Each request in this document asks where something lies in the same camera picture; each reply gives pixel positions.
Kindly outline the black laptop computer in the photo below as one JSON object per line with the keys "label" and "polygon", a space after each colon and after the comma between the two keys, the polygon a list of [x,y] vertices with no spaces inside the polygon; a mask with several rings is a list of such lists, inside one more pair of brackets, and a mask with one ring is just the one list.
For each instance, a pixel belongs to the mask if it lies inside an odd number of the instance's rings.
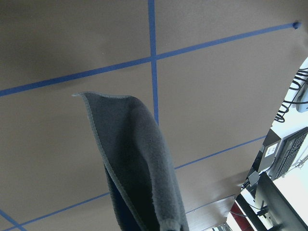
{"label": "black laptop computer", "polygon": [[276,187],[267,173],[263,172],[258,180],[255,203],[260,207],[275,231],[306,231],[307,224],[293,209],[284,195]]}

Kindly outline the black keyboard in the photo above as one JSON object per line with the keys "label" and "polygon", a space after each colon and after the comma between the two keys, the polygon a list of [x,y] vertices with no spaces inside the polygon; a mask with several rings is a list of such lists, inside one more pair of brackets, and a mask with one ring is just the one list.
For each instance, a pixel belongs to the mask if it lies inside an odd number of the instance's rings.
{"label": "black keyboard", "polygon": [[308,128],[306,127],[284,139],[283,149],[278,154],[276,165],[270,173],[272,181],[280,178],[288,172],[307,134]]}

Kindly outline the grey blue microfibre towel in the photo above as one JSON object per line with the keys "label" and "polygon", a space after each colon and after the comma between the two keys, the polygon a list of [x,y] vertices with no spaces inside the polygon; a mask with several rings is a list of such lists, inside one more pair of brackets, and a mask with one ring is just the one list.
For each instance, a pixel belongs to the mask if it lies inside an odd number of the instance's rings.
{"label": "grey blue microfibre towel", "polygon": [[188,230],[171,154],[148,108],[133,96],[78,95],[103,159],[120,229]]}

